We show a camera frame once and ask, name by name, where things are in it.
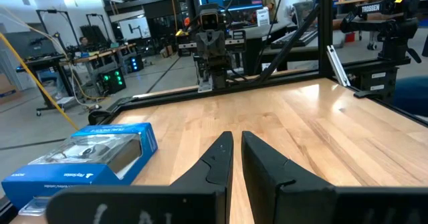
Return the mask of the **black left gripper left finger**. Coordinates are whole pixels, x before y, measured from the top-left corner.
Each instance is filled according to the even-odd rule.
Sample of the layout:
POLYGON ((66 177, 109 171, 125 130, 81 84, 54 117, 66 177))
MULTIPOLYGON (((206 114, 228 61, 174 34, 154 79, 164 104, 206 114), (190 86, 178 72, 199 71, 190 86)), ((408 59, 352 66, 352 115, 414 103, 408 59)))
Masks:
POLYGON ((47 204, 48 223, 228 223, 233 135, 223 132, 170 185, 77 186, 47 204))

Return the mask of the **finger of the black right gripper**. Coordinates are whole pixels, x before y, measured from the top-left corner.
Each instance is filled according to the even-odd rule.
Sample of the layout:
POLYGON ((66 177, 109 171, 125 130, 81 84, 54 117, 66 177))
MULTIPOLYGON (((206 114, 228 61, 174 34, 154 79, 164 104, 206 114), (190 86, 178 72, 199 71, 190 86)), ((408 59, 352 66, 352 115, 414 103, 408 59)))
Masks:
POLYGON ((212 43, 213 43, 213 34, 212 33, 206 33, 205 38, 205 57, 209 58, 211 56, 212 51, 212 43))
POLYGON ((214 44, 215 44, 215 47, 213 50, 214 56, 223 55, 223 34, 222 33, 214 33, 213 39, 214 39, 214 44))

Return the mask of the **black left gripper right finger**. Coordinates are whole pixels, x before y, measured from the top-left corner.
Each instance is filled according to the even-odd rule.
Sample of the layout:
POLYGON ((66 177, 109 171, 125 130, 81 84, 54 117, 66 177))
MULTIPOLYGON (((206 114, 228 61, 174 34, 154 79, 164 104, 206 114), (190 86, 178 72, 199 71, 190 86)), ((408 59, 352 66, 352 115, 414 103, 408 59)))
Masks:
POLYGON ((426 223, 425 187, 335 186, 250 131, 241 159, 255 223, 426 223))

